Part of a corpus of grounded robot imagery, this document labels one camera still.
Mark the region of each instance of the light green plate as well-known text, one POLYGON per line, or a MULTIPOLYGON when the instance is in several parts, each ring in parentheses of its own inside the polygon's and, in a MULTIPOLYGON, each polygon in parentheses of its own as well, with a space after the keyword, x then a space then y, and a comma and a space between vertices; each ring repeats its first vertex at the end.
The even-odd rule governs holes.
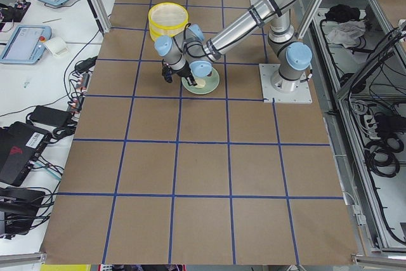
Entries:
POLYGON ((188 82, 184 77, 182 77, 182 84, 183 87, 186 88, 187 91, 194 93, 196 95, 206 95, 213 90, 215 90, 220 83, 220 76, 216 69, 212 69, 211 76, 206 77, 198 77, 199 79, 203 79, 206 82, 206 85, 203 88, 196 88, 195 86, 189 86, 188 82))

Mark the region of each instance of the light blue cap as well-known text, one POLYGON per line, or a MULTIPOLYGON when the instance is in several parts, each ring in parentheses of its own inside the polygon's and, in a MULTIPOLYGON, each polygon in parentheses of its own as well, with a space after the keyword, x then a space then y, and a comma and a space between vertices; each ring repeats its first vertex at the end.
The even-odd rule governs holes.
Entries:
POLYGON ((287 63, 295 70, 302 71, 309 67, 311 58, 311 49, 301 42, 297 41, 287 47, 287 63))
POLYGON ((200 41, 204 40, 204 34, 197 24, 191 25, 188 29, 190 29, 200 39, 200 41))
POLYGON ((194 76, 205 77, 208 76, 211 72, 211 63, 206 60, 196 60, 193 63, 190 63, 190 69, 194 76))
POLYGON ((172 39, 167 35, 162 35, 157 38, 154 44, 159 56, 165 56, 172 48, 172 39))

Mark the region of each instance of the sticker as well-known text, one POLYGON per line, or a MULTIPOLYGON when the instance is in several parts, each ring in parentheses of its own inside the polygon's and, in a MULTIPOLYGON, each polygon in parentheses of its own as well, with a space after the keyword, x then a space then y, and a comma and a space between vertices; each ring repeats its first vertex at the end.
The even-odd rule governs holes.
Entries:
POLYGON ((44 135, 40 133, 34 133, 31 136, 30 140, 28 140, 27 144, 25 144, 25 146, 31 147, 32 149, 36 149, 43 138, 44 135))

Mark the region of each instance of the robotic arm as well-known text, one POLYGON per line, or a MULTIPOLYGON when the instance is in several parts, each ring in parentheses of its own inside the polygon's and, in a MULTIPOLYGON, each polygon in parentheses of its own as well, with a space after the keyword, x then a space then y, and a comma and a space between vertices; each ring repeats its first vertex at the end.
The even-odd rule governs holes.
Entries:
POLYGON ((193 76, 205 77, 212 71, 211 63, 238 45, 257 28, 270 22, 268 43, 281 61, 277 76, 273 76, 275 89, 290 92, 300 82, 303 70, 311 60, 309 47, 294 39, 290 21, 290 8, 296 0, 259 0, 241 17, 214 38, 204 43, 204 35, 198 25, 191 25, 174 37, 160 36, 155 49, 164 59, 162 75, 171 82, 171 74, 196 86, 193 76))

